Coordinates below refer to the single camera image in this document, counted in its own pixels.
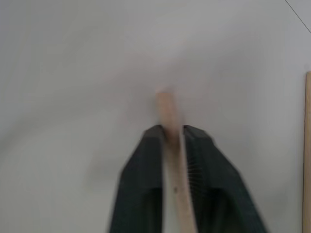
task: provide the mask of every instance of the wooden stick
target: wooden stick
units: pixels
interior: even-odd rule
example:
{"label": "wooden stick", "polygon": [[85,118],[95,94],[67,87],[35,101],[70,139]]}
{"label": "wooden stick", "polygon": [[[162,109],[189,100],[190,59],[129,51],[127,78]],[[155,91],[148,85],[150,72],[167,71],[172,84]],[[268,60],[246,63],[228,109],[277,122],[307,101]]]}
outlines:
{"label": "wooden stick", "polygon": [[188,182],[184,138],[173,96],[169,93],[160,93],[157,102],[160,121],[166,135],[165,160],[172,180],[180,230],[182,233],[197,233]]}
{"label": "wooden stick", "polygon": [[311,72],[306,75],[303,233],[311,233]]}

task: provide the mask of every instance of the white surface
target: white surface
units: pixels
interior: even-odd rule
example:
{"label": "white surface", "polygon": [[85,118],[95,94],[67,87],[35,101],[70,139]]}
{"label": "white surface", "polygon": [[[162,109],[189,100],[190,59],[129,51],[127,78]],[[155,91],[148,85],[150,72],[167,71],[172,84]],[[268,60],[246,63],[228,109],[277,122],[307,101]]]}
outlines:
{"label": "white surface", "polygon": [[311,35],[282,0],[0,1],[0,232],[105,231],[167,85],[268,229],[300,232],[310,69]]}

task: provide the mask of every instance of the wooden plank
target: wooden plank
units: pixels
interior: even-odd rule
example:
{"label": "wooden plank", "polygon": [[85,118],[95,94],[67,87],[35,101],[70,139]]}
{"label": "wooden plank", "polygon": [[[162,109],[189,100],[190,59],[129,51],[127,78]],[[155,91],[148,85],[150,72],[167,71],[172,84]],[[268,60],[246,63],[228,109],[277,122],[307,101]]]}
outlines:
{"label": "wooden plank", "polygon": [[311,72],[306,75],[303,233],[311,233]]}
{"label": "wooden plank", "polygon": [[161,124],[166,135],[165,160],[168,164],[181,233],[197,233],[188,182],[187,158],[182,129],[173,96],[157,96]]}

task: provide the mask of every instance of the wooden dowel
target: wooden dowel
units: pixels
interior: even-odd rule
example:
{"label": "wooden dowel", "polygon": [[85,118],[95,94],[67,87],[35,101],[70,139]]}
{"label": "wooden dowel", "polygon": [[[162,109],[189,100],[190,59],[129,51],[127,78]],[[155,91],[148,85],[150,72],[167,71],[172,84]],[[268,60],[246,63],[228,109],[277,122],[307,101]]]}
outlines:
{"label": "wooden dowel", "polygon": [[166,135],[165,161],[168,164],[181,233],[197,233],[188,182],[187,158],[173,96],[157,96],[161,125]]}
{"label": "wooden dowel", "polygon": [[311,233],[311,72],[306,75],[303,233]]}

